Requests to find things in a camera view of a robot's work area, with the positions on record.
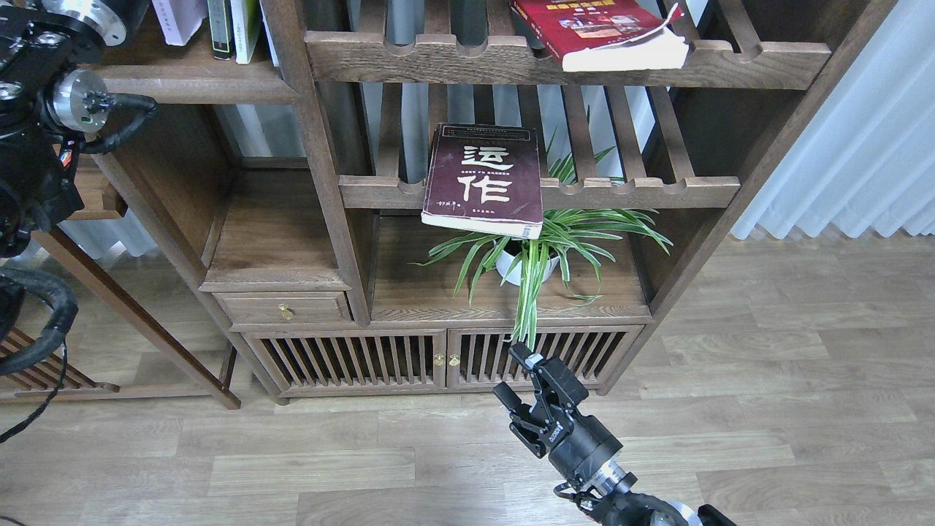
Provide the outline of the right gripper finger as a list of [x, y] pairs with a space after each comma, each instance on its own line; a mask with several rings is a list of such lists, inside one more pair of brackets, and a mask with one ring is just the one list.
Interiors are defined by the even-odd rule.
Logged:
[[562, 411], [575, 411], [587, 399], [587, 388], [558, 357], [542, 357], [525, 344], [515, 343], [510, 355], [529, 374], [535, 387], [537, 403], [554, 406]]
[[520, 427], [527, 432], [533, 432], [534, 420], [531, 416], [533, 407], [530, 404], [523, 403], [521, 397], [506, 383], [500, 382], [494, 387], [495, 397], [508, 411], [511, 417], [511, 426]]

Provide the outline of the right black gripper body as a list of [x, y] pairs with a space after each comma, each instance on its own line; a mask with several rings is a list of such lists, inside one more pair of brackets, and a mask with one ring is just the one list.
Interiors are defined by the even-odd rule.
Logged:
[[625, 469], [619, 462], [622, 445], [597, 417], [560, 410], [546, 423], [535, 419], [531, 408], [514, 400], [511, 432], [534, 456], [547, 456], [572, 489], [625, 489]]

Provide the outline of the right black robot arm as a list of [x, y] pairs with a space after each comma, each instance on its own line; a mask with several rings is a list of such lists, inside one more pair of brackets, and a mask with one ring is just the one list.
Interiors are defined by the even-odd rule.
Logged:
[[571, 500], [601, 525], [731, 525], [711, 505], [697, 510], [677, 500], [634, 492], [634, 473], [620, 460], [622, 445], [597, 417], [581, 415], [579, 403], [588, 391], [557, 357], [542, 357], [524, 343], [510, 347], [511, 356], [529, 373], [535, 403], [522, 403], [505, 382], [493, 392], [508, 410], [511, 432], [536, 457], [548, 457], [564, 483], [552, 492]]

